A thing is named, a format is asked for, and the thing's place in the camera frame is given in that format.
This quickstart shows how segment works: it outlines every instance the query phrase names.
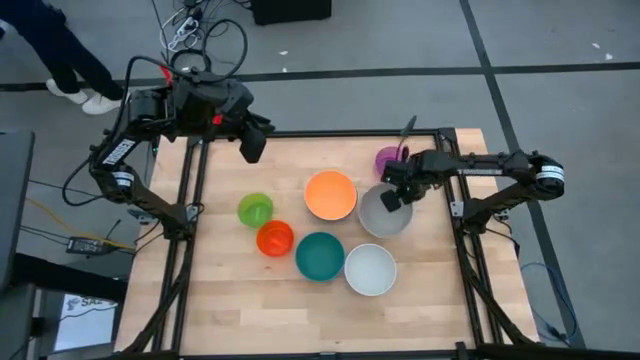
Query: wooden table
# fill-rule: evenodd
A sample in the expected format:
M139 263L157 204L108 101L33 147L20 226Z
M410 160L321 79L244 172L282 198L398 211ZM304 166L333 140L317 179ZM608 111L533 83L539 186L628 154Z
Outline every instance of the wooden table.
M462 153L487 152L480 130L459 129L457 135ZM429 191L416 202L411 224L386 240L369 235L355 212L345 220L326 222L306 209L303 191L314 173L343 171L362 196L379 180L373 165L376 152L395 143L393 137L270 139L260 163L253 165L244 162L238 143L212 144L181 354L452 349L456 341L473 347L443 190ZM431 136L410 137L408 145L412 151L435 148ZM177 196L184 149L184 140L163 141L159 149L151 188L169 201ZM474 197L497 191L494 178L469 178L469 188ZM271 196L274 218L292 224L296 241L310 232L327 231L346 251L367 242L384 246L398 265L392 290L364 297L350 289L343 274L330 283L313 283L297 271L293 256L262 255L255 231L236 216L238 202L251 192ZM488 227L507 232L493 220ZM527 336L537 339L511 242L490 233L481 239L496 300ZM159 239L136 256L116 350L135 338L156 308L167 249L168 241ZM490 339L479 298L478 303L485 338ZM166 345L174 315L175 305L168 315Z

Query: white sneaker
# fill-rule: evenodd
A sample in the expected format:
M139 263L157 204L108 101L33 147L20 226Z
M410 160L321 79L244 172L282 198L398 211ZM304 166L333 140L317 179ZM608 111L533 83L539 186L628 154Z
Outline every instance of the white sneaker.
M95 94L82 105L82 111L89 115L102 115L119 108L121 102L122 100L111 100L101 94Z
M87 94L85 94L85 92L82 90L78 91L75 94L63 93L62 90L58 89L58 85L53 79L47 80L45 84L47 85L47 89L49 89L49 92L52 93L53 95L59 96L59 97L66 97L67 99L73 101L78 105L84 103L88 99Z

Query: orange bowl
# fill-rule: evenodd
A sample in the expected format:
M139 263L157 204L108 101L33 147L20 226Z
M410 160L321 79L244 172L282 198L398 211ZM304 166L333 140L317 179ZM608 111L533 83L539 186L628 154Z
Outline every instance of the orange bowl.
M351 213L358 202L358 192L351 179L339 171L315 174L304 190L309 210L324 220L339 220Z
M282 256L293 246L293 230L282 221L272 220L264 224L256 236L258 249L268 256Z

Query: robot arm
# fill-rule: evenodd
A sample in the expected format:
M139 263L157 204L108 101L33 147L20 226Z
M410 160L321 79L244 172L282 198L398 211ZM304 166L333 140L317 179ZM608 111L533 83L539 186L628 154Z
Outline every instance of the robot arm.
M397 187L381 195L388 211L420 200L431 187L439 187L451 176L505 176L516 183L485 199L472 198L452 204L455 217L466 230L484 233L493 214L511 209L525 201L552 200L564 194L564 169L550 157L522 151L510 155L469 154L453 157L436 150L424 150L407 161L387 162L382 181Z
M124 159L143 141L165 136L198 136L242 141L245 160L255 163L275 130L270 121L252 114L249 90L235 80L215 81L213 74L192 71L177 77L171 86L142 90L131 95L124 121L113 132L105 130L102 143L91 147L89 172L104 197L119 204L136 205L155 216L171 240L189 240L192 225L181 204L169 204L147 189Z

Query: plastic cup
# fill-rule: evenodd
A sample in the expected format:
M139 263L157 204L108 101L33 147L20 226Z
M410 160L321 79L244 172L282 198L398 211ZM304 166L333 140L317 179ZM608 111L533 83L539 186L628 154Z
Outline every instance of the plastic cup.
M367 191L360 200L358 217L360 223L371 235L382 238L399 234L413 216L413 206L401 202L400 209L389 212L384 206L380 195L382 193L395 190L395 186L390 184L379 184Z
M293 246L293 230L283 221L271 220L258 231L256 243L265 255L285 255Z
M243 224L258 229L273 215L273 202L263 193L246 195L238 205L238 218Z
M376 154L376 171L378 172L378 175L382 175L384 173L384 166L387 161L397 160L398 155L397 146L387 146L380 149Z
M296 249L296 265L307 279L329 281L344 265L344 248L335 236L316 232L307 235Z
M376 244L362 244L351 250L344 264L347 283L357 293L379 296L396 281L396 262L391 253Z
M320 219L339 220L353 211L358 202L358 192L351 179L343 173L322 171L307 183L304 201Z

